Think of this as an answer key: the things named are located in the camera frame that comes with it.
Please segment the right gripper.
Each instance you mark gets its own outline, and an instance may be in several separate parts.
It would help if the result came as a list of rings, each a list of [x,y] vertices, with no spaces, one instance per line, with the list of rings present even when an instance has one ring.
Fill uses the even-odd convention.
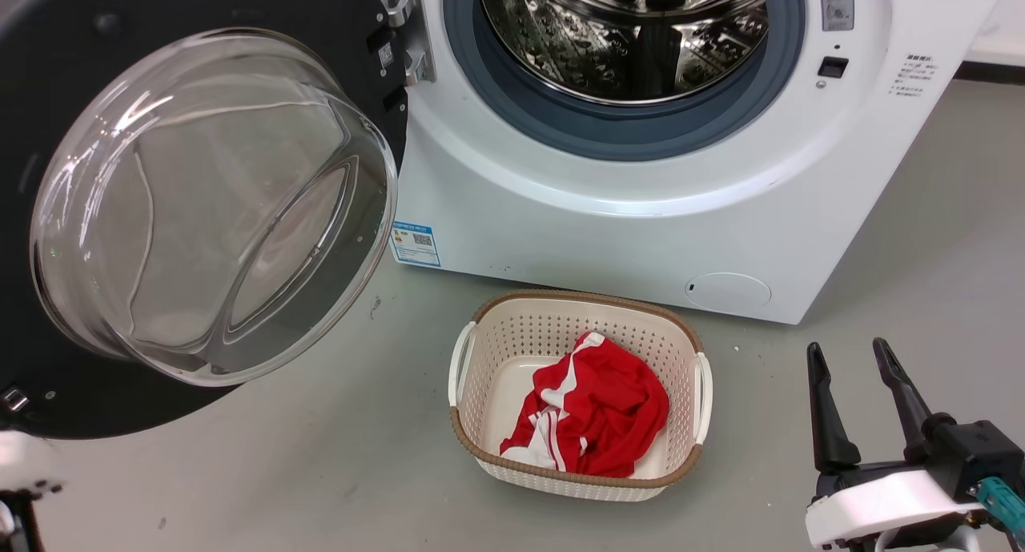
[[[931,416],[889,343],[875,337],[872,348],[897,409],[903,458],[925,463],[818,498],[805,516],[810,544],[822,551],[978,551],[979,530],[991,526],[1021,551],[1021,447],[989,421],[959,424],[947,413]],[[815,469],[834,474],[857,468],[861,454],[843,428],[830,369],[816,341],[806,348],[806,372]]]

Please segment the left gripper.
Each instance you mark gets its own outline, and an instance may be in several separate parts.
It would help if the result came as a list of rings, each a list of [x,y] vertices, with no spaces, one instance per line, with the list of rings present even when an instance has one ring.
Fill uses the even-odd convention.
[[[54,445],[19,431],[1,432],[1,493],[41,498],[61,490],[61,456]]]

